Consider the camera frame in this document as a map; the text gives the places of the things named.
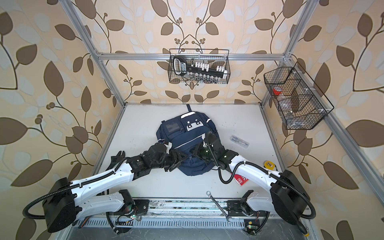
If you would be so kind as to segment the navy blue student backpack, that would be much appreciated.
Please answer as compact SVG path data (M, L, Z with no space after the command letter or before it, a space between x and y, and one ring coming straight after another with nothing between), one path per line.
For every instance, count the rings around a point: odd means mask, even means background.
M162 121L156 136L160 143L171 143L176 149L187 155L179 170L187 176L197 176L209 172L214 163L193 156L192 151L204 141L204 134L211 133L219 137L214 122L206 114L195 112L187 104L188 112L167 121Z

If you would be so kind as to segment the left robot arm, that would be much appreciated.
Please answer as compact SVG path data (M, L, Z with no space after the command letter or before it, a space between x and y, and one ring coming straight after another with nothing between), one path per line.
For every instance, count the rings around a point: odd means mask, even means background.
M58 180L50 192L23 209L27 219L45 220L47 231L61 231L75 221L101 213L133 214L137 208L128 190L109 194L108 190L148 175L152 169L171 172L187 159L170 144L156 143L147 151L126 157L123 151L112 157L108 170L100 174L69 181Z

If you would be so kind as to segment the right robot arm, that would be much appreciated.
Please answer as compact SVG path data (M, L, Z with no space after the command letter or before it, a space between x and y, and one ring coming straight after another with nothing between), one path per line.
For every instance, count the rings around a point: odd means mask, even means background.
M270 193L271 202L268 205L273 206L284 221L296 225L304 236L309 236L301 219L314 219L316 210L292 172L269 170L250 162L237 152L225 149L214 134L208 133L202 138L203 142L193 149L192 154L206 162L213 162L218 167L219 179L223 184L231 183L235 174L254 182Z

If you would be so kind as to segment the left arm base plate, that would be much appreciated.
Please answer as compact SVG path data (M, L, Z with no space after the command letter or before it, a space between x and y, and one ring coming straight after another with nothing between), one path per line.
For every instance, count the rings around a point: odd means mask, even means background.
M119 215L144 215L149 210L150 200L148 199L135 199L133 203L124 206Z

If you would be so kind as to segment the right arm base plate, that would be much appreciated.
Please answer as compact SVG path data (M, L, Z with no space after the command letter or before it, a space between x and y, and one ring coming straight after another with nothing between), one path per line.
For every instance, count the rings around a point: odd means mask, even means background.
M227 210L231 217L265 217L267 215L266 211L254 211L240 200L228 200Z

